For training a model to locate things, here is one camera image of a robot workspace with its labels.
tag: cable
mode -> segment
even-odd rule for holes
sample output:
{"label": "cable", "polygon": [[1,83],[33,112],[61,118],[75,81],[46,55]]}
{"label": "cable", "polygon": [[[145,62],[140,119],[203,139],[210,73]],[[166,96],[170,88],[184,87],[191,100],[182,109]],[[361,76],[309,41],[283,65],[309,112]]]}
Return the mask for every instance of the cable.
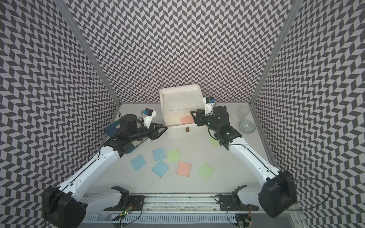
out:
{"label": "cable", "polygon": [[59,193],[57,194],[57,196],[54,198],[53,202],[51,203],[51,206],[49,207],[49,211],[48,211],[48,213],[46,214],[46,218],[45,218],[44,228],[46,228],[46,224],[47,224],[48,216],[49,216],[49,214],[51,213],[52,206],[53,206],[54,202],[56,201],[57,197],[58,197],[60,194],[61,194],[61,192],[59,192]]}
{"label": "cable", "polygon": [[129,210],[129,207],[136,209],[135,206],[132,205],[133,201],[131,201],[129,203],[129,205],[123,209],[123,211],[120,213],[120,215],[116,216],[115,218],[112,219],[112,225],[113,225],[113,221],[119,220],[119,224],[117,224],[116,226],[113,225],[113,227],[115,228],[121,228],[122,227],[122,220],[126,217],[126,215],[128,214],[128,212],[132,211],[132,209]]}
{"label": "cable", "polygon": [[67,185],[66,185],[66,187],[68,187],[69,186],[69,184],[71,184],[74,180],[76,180],[85,170],[87,170],[87,168],[89,167],[89,166],[91,166],[94,162],[95,162],[96,160],[93,160],[83,171],[81,171],[70,183],[68,183]]}
{"label": "cable", "polygon": [[330,192],[328,193],[327,198],[325,200],[323,200],[321,203],[319,203],[319,204],[317,204],[315,206],[311,206],[309,208],[298,209],[298,210],[292,210],[292,209],[287,209],[287,210],[291,210],[291,211],[304,211],[304,210],[309,210],[309,209],[317,208],[320,205],[324,204],[330,198],[330,196],[332,194],[332,188],[331,188],[331,185],[328,182],[324,181],[324,180],[317,179],[317,178],[308,178],[308,179],[293,179],[293,180],[287,180],[287,181],[309,181],[309,180],[316,180],[316,181],[320,181],[322,183],[325,183],[328,186],[328,188],[330,189]]}
{"label": "cable", "polygon": [[142,209],[143,209],[143,208],[141,208],[141,213],[139,214],[138,218],[136,218],[135,220],[133,220],[132,222],[128,223],[127,225],[125,225],[125,226],[123,226],[123,227],[126,227],[126,226],[128,226],[129,224],[134,223],[135,221],[137,221],[137,220],[139,219],[139,217],[142,215]]}
{"label": "cable", "polygon": [[99,154],[97,155],[97,158],[99,158],[99,156],[100,156],[100,151],[101,151],[101,148],[102,148],[103,146],[101,146],[100,147],[100,150],[99,150]]}
{"label": "cable", "polygon": [[[264,167],[269,170],[273,175],[275,175],[276,177],[278,177],[278,175],[274,174],[250,149],[248,149],[246,146],[244,146],[243,144],[228,144],[229,146],[234,146],[234,145],[238,145],[238,146],[243,146],[244,148],[246,148],[248,151],[251,152],[251,154],[253,154],[257,160],[259,160],[263,165]],[[309,210],[309,209],[313,209],[313,208],[317,208],[319,207],[320,205],[324,204],[330,197],[331,197],[331,193],[332,193],[332,188],[331,188],[331,185],[329,183],[327,183],[326,181],[324,180],[320,180],[320,179],[317,179],[317,178],[308,178],[308,179],[293,179],[293,180],[287,180],[287,179],[284,179],[284,178],[281,178],[283,180],[286,180],[286,181],[309,181],[309,180],[316,180],[316,181],[321,181],[322,183],[325,183],[328,188],[330,189],[330,192],[328,193],[328,196],[325,200],[323,200],[321,203],[315,205],[315,206],[311,206],[309,208],[306,208],[306,209],[298,209],[298,210],[292,210],[292,209],[287,209],[287,210],[291,210],[291,211],[303,211],[303,210]]]}
{"label": "cable", "polygon": [[214,138],[211,134],[210,134],[210,131],[209,131],[209,127],[208,127],[208,133],[209,133],[209,135],[214,139],[214,140],[216,140],[216,138]]}
{"label": "cable", "polygon": [[249,216],[247,217],[247,219],[249,219],[251,217],[251,206],[249,206],[249,209],[250,209],[250,213],[249,213]]}
{"label": "cable", "polygon": [[209,116],[210,114],[212,114],[213,109],[215,108],[215,106],[216,106],[216,101],[214,102],[214,106],[213,106],[212,110],[210,111],[210,113],[207,113],[207,114],[205,114],[204,116],[202,116],[202,117],[200,118],[200,121],[204,121],[205,117],[207,117],[207,116]]}
{"label": "cable", "polygon": [[217,202],[219,203],[220,201],[218,201],[218,200],[216,199],[216,197],[217,197],[217,196],[223,196],[223,195],[222,195],[222,194],[218,194],[218,195],[215,195],[215,196],[214,196],[214,200],[215,200],[215,201],[217,201]]}
{"label": "cable", "polygon": [[143,111],[141,111],[141,117],[138,117],[138,119],[139,119],[139,118],[141,118],[141,119],[142,119],[142,122],[144,122],[144,121],[143,121]]}
{"label": "cable", "polygon": [[243,144],[239,144],[239,143],[235,143],[235,144],[228,144],[229,146],[243,146],[244,148],[246,148],[249,152],[251,152],[251,154],[252,155],[254,155],[256,158],[257,158],[257,160],[259,160],[263,165],[264,165],[264,167],[267,169],[267,170],[269,170],[272,174],[274,174],[266,165],[265,165],[265,163],[263,163],[250,149],[248,149],[245,145],[243,145]]}
{"label": "cable", "polygon": [[233,210],[233,209],[243,210],[243,209],[246,209],[247,207],[250,207],[250,205],[246,205],[246,207],[244,207],[244,208],[242,208],[242,209],[238,209],[238,208],[228,208],[227,213],[226,213],[227,220],[228,220],[228,221],[229,221],[232,225],[234,225],[235,227],[240,227],[240,226],[238,225],[238,223],[237,223],[237,225],[236,225],[236,224],[232,223],[232,222],[231,222],[231,220],[229,220],[229,218],[228,218],[228,212],[229,212],[230,210]]}

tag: translucent colored square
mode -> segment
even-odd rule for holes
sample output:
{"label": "translucent colored square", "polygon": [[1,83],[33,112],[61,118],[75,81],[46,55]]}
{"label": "translucent colored square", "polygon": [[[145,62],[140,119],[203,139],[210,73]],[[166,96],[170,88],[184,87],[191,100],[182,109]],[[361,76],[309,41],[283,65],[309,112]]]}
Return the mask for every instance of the translucent colored square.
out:
{"label": "translucent colored square", "polygon": [[153,160],[158,161],[166,157],[165,149],[163,147],[152,151]]}
{"label": "translucent colored square", "polygon": [[178,161],[180,161],[180,151],[179,150],[167,151],[167,161],[168,162],[178,162]]}
{"label": "translucent colored square", "polygon": [[219,146],[219,142],[212,137],[209,138],[209,141],[213,144],[214,147]]}
{"label": "translucent colored square", "polygon": [[165,172],[169,169],[169,167],[163,162],[163,161],[158,161],[158,163],[152,168],[152,171],[159,177],[161,178]]}
{"label": "translucent colored square", "polygon": [[214,169],[205,162],[198,170],[198,173],[207,180],[209,180],[209,178],[212,176],[213,172],[214,172]]}
{"label": "translucent colored square", "polygon": [[131,164],[135,171],[139,170],[142,166],[147,164],[145,158],[142,156],[142,154],[135,157],[133,160],[131,160]]}
{"label": "translucent colored square", "polygon": [[182,124],[193,124],[194,123],[194,119],[193,119],[192,115],[180,118],[180,120],[181,120]]}
{"label": "translucent colored square", "polygon": [[191,164],[185,162],[179,162],[179,166],[177,167],[177,175],[189,177],[191,170]]}

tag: patterned plate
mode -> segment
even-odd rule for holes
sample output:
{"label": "patterned plate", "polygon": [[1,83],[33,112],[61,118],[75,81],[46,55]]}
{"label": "patterned plate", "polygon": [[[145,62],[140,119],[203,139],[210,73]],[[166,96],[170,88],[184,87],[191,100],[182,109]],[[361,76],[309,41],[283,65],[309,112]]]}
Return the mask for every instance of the patterned plate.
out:
{"label": "patterned plate", "polygon": [[256,125],[249,120],[241,120],[241,122],[238,124],[238,127],[244,134],[247,135],[256,131]]}

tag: black cable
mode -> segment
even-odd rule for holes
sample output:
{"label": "black cable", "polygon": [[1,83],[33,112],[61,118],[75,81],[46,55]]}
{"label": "black cable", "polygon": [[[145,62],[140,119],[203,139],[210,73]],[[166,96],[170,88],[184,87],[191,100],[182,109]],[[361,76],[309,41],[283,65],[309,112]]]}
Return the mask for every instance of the black cable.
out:
{"label": "black cable", "polygon": [[71,184],[74,180],[76,180],[76,178],[78,178],[80,175],[81,175],[81,173],[83,173],[89,166],[91,166],[94,162],[95,162],[96,160],[93,160],[83,171],[81,171],[70,183],[68,183],[67,185],[66,185],[66,187],[67,186],[69,186],[69,184]]}
{"label": "black cable", "polygon": [[325,200],[323,200],[321,203],[319,203],[319,204],[317,204],[315,206],[311,206],[309,208],[298,209],[298,210],[292,210],[292,209],[287,209],[287,210],[291,210],[291,211],[304,211],[304,210],[309,210],[309,209],[317,208],[320,205],[324,204],[330,198],[331,193],[332,193],[332,188],[331,188],[331,185],[328,182],[324,181],[324,180],[317,179],[317,178],[308,178],[308,179],[293,179],[293,180],[287,180],[287,181],[310,181],[310,180],[320,181],[322,183],[325,183],[328,186],[328,188],[330,189],[330,192],[328,193],[327,198]]}
{"label": "black cable", "polygon": [[238,144],[238,143],[235,143],[235,144],[228,144],[229,146],[243,146],[244,148],[246,148],[249,152],[251,152],[251,154],[252,155],[254,155],[256,158],[257,158],[257,160],[259,160],[263,165],[264,165],[264,167],[267,169],[267,170],[269,170],[270,172],[271,172],[271,170],[265,165],[265,163],[263,163],[250,149],[248,149],[245,145],[243,145],[243,144]]}
{"label": "black cable", "polygon": [[214,200],[215,200],[215,201],[217,201],[218,203],[220,203],[220,201],[218,201],[218,200],[216,199],[216,197],[217,197],[217,196],[223,196],[223,195],[222,195],[222,194],[218,194],[218,195],[215,195],[215,196],[214,196]]}
{"label": "black cable", "polygon": [[100,156],[100,151],[101,151],[101,148],[102,148],[103,146],[101,146],[100,147],[100,150],[99,150],[99,154],[97,155],[97,158],[99,158],[99,156]]}
{"label": "black cable", "polygon": [[215,108],[215,106],[216,106],[216,101],[214,102],[214,106],[213,106],[212,110],[210,111],[210,113],[207,113],[207,114],[205,114],[204,116],[202,116],[202,117],[200,118],[200,121],[204,121],[205,117],[207,117],[207,116],[209,116],[210,114],[212,114],[213,109]]}
{"label": "black cable", "polygon": [[[229,146],[234,146],[234,145],[238,145],[238,146],[243,146],[245,147],[243,144],[228,144]],[[251,152],[251,154],[253,154],[257,160],[259,160],[267,170],[269,170],[272,174],[274,174],[250,149],[248,149],[247,147],[245,147],[248,151]],[[298,209],[298,210],[291,210],[291,209],[287,209],[287,210],[291,210],[291,211],[303,211],[303,210],[309,210],[309,209],[313,209],[313,208],[317,208],[318,206],[324,204],[331,196],[331,193],[332,193],[332,189],[331,189],[331,185],[329,183],[327,183],[326,181],[324,180],[320,180],[320,179],[317,179],[317,178],[308,178],[308,179],[294,179],[294,180],[287,180],[287,179],[284,179],[282,178],[283,180],[286,180],[286,181],[308,181],[308,180],[316,180],[316,181],[321,181],[322,183],[325,183],[326,185],[328,185],[329,189],[330,189],[330,192],[328,193],[328,196],[327,198],[322,201],[321,203],[315,205],[315,206],[312,206],[312,207],[309,207],[309,208],[306,208],[306,209]]]}
{"label": "black cable", "polygon": [[119,219],[119,227],[122,227],[122,220],[125,218],[125,215],[121,216],[120,219]]}
{"label": "black cable", "polygon": [[137,221],[137,220],[139,219],[139,217],[142,215],[142,209],[143,209],[143,207],[141,208],[141,213],[139,214],[138,218],[136,218],[135,220],[133,220],[132,222],[128,223],[127,225],[125,225],[125,226],[123,226],[123,227],[126,227],[126,226],[128,226],[129,224],[134,223],[135,221]]}
{"label": "black cable", "polygon": [[228,220],[228,221],[229,221],[232,225],[234,225],[235,227],[240,227],[240,226],[238,225],[238,223],[237,223],[237,225],[236,225],[236,224],[232,223],[232,222],[231,222],[231,220],[229,220],[229,218],[228,218],[228,212],[229,212],[230,210],[233,210],[233,209],[243,210],[243,209],[248,208],[249,206],[250,206],[250,205],[246,205],[246,207],[244,207],[244,208],[242,208],[242,209],[238,209],[238,208],[228,208],[227,213],[226,213],[227,220]]}
{"label": "black cable", "polygon": [[53,202],[51,203],[51,206],[49,207],[48,213],[46,214],[46,218],[45,218],[44,228],[46,228],[46,224],[47,224],[48,216],[49,216],[49,214],[51,213],[52,206],[53,206],[54,202],[56,201],[57,197],[58,197],[60,194],[61,194],[61,192],[59,192],[59,193],[57,194],[57,196],[54,198]]}
{"label": "black cable", "polygon": [[208,127],[208,133],[209,133],[209,135],[214,139],[214,140],[216,140],[216,138],[214,138],[211,134],[210,134],[210,131],[209,131],[209,127]]}

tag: green square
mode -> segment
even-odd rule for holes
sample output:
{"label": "green square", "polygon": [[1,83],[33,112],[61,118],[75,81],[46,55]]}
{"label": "green square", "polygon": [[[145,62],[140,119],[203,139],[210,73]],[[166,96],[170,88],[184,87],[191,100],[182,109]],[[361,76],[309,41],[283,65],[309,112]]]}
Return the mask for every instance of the green square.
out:
{"label": "green square", "polygon": [[207,180],[209,180],[209,178],[212,176],[213,172],[214,172],[214,169],[205,162],[198,170],[198,173]]}
{"label": "green square", "polygon": [[178,162],[178,161],[180,161],[180,151],[179,150],[169,150],[169,151],[167,151],[167,161],[168,162]]}
{"label": "green square", "polygon": [[209,138],[209,141],[213,144],[214,147],[219,146],[219,142],[212,137]]}

